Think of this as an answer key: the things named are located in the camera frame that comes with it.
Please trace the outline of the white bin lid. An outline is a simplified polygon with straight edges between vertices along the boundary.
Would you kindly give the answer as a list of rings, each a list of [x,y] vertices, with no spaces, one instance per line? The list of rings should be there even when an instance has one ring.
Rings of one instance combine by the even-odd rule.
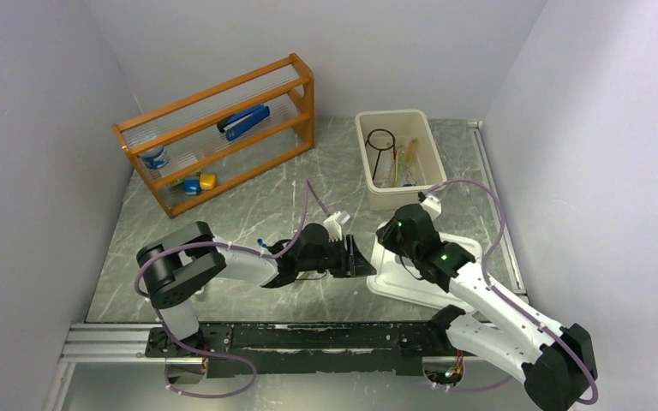
[[[468,314],[474,313],[476,294],[488,292],[480,264],[482,246],[478,241],[459,235],[440,233],[440,239],[459,245],[476,259],[459,270],[459,275],[450,280],[448,290],[423,279],[410,259],[401,259],[374,240],[371,264],[376,274],[368,279],[370,291],[423,307],[441,309],[452,305]]]

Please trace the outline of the colourful plastic spoons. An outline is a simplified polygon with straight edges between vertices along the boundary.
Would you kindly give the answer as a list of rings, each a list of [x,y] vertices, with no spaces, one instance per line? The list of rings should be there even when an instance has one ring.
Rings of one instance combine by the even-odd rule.
[[[406,184],[404,155],[400,149],[393,150],[392,187],[400,188]]]

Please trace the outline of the tan test tube brush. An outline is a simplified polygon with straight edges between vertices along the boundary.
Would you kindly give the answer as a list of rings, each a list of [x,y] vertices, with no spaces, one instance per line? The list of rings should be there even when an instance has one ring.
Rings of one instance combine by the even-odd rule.
[[[407,171],[411,171],[416,165],[418,143],[418,139],[413,138],[404,147],[404,167]]]

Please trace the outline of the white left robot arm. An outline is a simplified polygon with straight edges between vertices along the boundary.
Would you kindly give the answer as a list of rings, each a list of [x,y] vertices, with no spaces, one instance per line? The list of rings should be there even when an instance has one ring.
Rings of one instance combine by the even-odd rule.
[[[262,249],[237,246],[217,237],[208,223],[195,222],[144,246],[136,254],[147,297],[170,331],[169,345],[180,355],[198,352],[203,332],[191,296],[214,278],[277,289],[303,272],[336,278],[369,277],[376,269],[360,252],[353,235],[309,223],[290,239]]]

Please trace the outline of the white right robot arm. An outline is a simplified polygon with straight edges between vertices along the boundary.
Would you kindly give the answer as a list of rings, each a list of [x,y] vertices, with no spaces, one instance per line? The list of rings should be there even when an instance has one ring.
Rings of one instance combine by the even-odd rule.
[[[598,377],[591,335],[536,311],[482,271],[482,262],[435,227],[418,204],[400,207],[375,233],[395,261],[409,261],[421,280],[482,314],[457,305],[436,313],[428,344],[437,354],[470,352],[515,378],[542,410],[568,410]]]

